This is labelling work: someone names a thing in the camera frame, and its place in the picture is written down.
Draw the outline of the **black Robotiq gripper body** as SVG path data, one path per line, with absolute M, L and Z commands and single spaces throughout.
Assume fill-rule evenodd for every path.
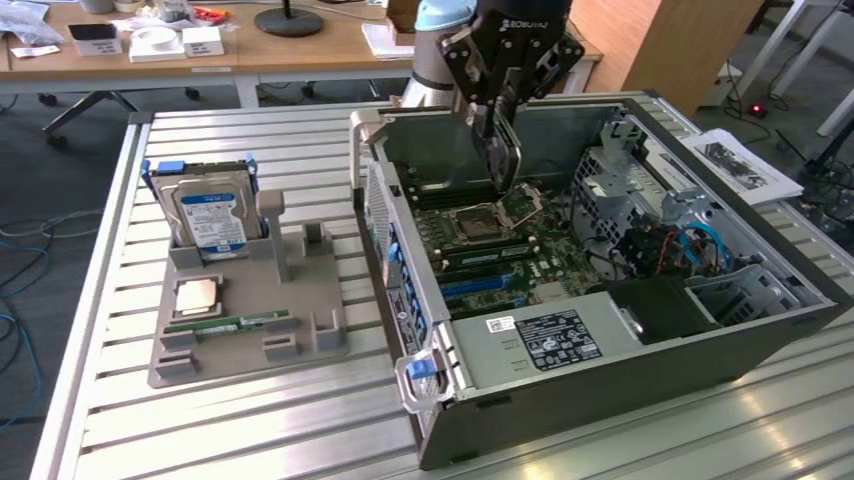
M 488 71 L 528 69 L 564 36 L 570 0 L 478 1 L 471 38 Z

